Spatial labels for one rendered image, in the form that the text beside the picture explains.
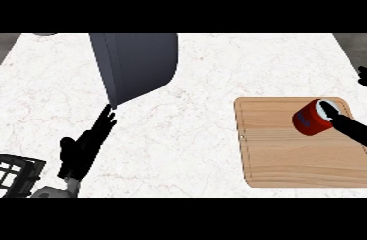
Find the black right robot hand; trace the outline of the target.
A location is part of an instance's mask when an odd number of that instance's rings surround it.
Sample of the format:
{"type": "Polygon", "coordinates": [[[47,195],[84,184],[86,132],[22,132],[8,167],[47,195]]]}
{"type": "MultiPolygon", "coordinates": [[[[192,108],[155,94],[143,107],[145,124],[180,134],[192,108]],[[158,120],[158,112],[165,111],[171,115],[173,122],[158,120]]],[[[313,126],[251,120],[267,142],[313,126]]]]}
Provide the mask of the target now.
{"type": "MultiPolygon", "coordinates": [[[[367,67],[360,66],[358,71],[358,82],[367,87],[367,67]]],[[[342,115],[327,102],[322,102],[320,105],[332,119],[330,124],[335,130],[367,147],[367,125],[342,115]]]]}

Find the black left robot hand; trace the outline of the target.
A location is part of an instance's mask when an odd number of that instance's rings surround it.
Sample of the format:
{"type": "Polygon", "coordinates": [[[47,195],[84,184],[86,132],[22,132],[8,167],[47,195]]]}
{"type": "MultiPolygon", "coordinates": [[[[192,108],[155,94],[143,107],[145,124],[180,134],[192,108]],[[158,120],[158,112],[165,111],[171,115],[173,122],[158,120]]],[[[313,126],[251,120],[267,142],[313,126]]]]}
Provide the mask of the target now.
{"type": "Polygon", "coordinates": [[[86,177],[115,124],[117,120],[112,107],[106,105],[95,125],[83,132],[77,140],[71,137],[62,138],[62,167],[58,174],[62,179],[72,178],[81,181],[86,177]]]}

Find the red can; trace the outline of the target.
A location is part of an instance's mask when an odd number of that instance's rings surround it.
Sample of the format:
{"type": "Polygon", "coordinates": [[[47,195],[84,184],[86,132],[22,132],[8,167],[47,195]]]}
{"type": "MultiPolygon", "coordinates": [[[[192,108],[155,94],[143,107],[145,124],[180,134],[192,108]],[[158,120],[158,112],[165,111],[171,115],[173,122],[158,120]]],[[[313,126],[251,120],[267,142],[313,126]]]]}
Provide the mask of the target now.
{"type": "Polygon", "coordinates": [[[332,100],[314,99],[292,116],[294,127],[307,136],[313,136],[333,127],[332,118],[322,107],[323,102],[329,103],[336,110],[339,109],[332,100]]]}

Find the wooden cutting board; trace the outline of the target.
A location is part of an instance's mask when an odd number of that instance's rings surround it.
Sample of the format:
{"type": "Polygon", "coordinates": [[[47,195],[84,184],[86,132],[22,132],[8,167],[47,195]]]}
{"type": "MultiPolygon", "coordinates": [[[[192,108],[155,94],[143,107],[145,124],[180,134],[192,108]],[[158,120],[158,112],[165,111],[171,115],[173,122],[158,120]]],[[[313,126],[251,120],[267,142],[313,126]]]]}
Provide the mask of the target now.
{"type": "Polygon", "coordinates": [[[246,183],[255,188],[367,188],[367,147],[329,129],[298,132],[310,97],[240,97],[236,129],[246,183]]]}

